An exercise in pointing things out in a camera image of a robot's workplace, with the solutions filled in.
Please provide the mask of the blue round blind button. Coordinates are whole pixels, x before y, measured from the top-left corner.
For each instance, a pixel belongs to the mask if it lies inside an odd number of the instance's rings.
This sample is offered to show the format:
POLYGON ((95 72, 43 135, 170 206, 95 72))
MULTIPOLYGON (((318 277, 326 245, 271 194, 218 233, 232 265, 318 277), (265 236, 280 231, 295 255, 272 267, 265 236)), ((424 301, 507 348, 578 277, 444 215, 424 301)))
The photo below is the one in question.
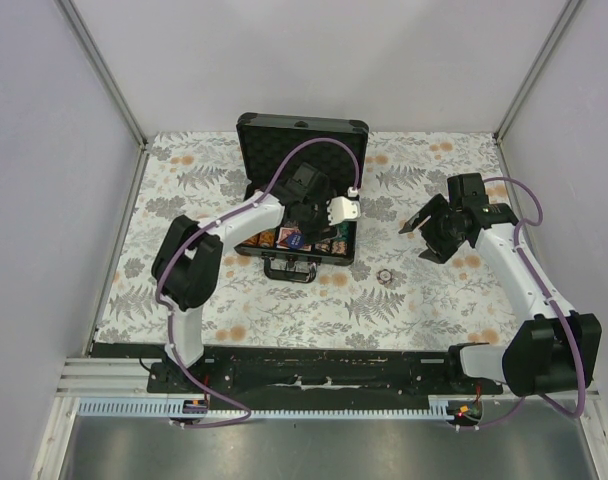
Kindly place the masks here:
POLYGON ((293 232, 285 239, 285 244, 290 249, 300 249, 305 245, 305 240, 300 233, 293 232))

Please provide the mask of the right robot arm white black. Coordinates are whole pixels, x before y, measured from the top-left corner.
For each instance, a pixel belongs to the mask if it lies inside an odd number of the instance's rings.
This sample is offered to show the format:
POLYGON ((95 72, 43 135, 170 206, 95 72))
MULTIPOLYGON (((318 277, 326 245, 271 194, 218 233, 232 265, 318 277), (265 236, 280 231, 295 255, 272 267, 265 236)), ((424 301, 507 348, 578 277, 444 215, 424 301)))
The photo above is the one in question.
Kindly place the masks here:
POLYGON ((500 382, 518 397, 577 391, 585 396, 602 334, 592 313, 580 313, 553 286, 523 237, 525 221, 505 203, 493 203, 478 173, 448 178, 447 195, 437 194, 402 230, 419 231, 421 258, 447 263, 469 244, 488 265, 521 325, 505 346, 460 344, 442 381, 461 394, 478 378, 500 382))

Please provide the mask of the black poker set case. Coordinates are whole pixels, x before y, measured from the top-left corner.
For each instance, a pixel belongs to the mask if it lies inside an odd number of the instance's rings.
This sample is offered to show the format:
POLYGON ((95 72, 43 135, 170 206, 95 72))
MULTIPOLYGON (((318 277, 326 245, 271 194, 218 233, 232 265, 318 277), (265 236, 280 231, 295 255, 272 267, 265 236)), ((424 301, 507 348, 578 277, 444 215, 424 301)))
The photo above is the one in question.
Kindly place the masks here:
MULTIPOLYGON (((297 117, 247 112, 236 124, 248 185, 245 195, 273 187, 306 163, 328 176, 336 191, 344 195, 350 187, 362 185, 369 127, 361 120, 297 117)), ((349 226, 348 250, 334 255, 305 244, 300 249, 237 246, 241 255, 262 258, 264 274, 271 280, 310 283, 322 264, 346 267, 353 263, 356 250, 356 221, 349 226)), ((296 228, 286 222, 282 227, 296 228)))

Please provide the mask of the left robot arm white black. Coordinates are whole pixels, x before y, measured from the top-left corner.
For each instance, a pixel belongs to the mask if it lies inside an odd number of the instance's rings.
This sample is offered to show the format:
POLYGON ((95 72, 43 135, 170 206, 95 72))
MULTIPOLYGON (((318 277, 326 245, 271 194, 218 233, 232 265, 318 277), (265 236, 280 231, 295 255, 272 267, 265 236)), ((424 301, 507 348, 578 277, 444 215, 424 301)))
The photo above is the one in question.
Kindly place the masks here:
POLYGON ((294 174, 252 194, 218 218, 175 218, 158 250, 151 274, 156 300, 169 309, 166 351, 175 363, 169 373, 182 392, 203 384, 203 307, 216 290, 222 257, 251 237, 290 222, 300 241, 313 244, 336 232, 328 204, 336 195, 327 175, 304 163, 294 174))

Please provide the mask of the tan blue chip stack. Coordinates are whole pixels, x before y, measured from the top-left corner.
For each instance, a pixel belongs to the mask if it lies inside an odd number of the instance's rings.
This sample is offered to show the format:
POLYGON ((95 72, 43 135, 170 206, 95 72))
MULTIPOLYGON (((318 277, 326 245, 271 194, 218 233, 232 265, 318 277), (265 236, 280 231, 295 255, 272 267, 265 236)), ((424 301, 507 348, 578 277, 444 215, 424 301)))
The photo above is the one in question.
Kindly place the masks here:
POLYGON ((376 278, 381 285, 388 285, 393 281, 393 274, 389 269, 382 269, 377 272, 376 278))

